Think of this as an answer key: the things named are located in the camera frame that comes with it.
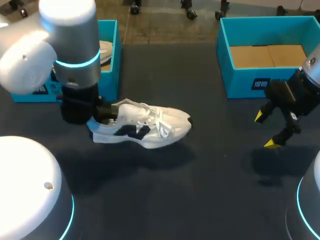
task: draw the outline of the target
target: shoe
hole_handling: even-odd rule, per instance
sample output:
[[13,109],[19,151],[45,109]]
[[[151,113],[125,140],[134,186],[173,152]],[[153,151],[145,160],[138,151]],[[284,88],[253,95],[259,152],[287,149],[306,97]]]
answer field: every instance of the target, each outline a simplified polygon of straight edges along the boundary
[[112,42],[99,41],[100,43],[100,64],[107,62],[112,56]]
[[86,123],[95,143],[133,141],[146,149],[156,149],[179,141],[192,127],[190,116],[178,109],[129,99],[112,106],[118,108],[116,120],[101,124],[92,117]]

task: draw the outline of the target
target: blue shoe box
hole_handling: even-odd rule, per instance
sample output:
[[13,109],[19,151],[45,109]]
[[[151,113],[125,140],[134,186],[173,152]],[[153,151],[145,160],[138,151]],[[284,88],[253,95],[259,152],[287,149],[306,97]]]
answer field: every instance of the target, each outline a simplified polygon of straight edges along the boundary
[[270,81],[286,81],[300,67],[236,68],[230,47],[301,45],[308,56],[319,43],[320,25],[313,16],[222,18],[216,53],[227,97],[264,98]]
[[[114,102],[118,97],[118,82],[121,64],[121,41],[117,20],[99,20],[99,39],[113,43],[110,70],[102,71],[98,83],[99,93],[107,101]],[[52,81],[47,82],[33,93],[27,95],[11,94],[16,103],[55,103],[57,96],[61,95],[61,84]]]

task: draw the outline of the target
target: screw hole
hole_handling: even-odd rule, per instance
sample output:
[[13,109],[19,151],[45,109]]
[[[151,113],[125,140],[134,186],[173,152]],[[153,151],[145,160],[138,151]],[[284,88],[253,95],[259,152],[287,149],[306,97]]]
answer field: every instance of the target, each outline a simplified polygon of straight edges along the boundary
[[313,57],[313,58],[310,59],[309,65],[313,65],[313,64],[315,64],[315,62],[316,62],[316,58]]
[[48,181],[44,183],[44,187],[48,190],[54,189],[54,186],[52,185],[52,183]]

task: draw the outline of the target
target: logo on box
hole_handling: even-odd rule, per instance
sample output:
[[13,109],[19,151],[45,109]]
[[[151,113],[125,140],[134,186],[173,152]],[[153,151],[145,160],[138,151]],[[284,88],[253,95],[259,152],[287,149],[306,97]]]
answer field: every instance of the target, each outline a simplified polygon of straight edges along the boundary
[[255,78],[251,90],[263,90],[268,86],[270,78]]
[[48,89],[46,87],[46,85],[44,84],[43,86],[37,88],[33,93],[33,95],[48,95]]

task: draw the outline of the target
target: black table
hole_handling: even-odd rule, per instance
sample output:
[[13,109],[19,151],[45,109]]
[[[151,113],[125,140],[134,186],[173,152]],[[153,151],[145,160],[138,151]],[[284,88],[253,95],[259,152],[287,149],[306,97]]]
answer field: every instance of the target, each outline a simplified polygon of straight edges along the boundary
[[264,149],[285,121],[275,111],[254,123],[265,99],[226,99],[214,44],[128,45],[122,53],[121,97],[188,112],[194,129],[181,142],[154,150],[95,144],[85,126],[62,121],[58,104],[15,104],[0,91],[0,135],[31,138],[56,156],[81,239],[286,239],[287,203],[320,149],[320,109],[285,148]]

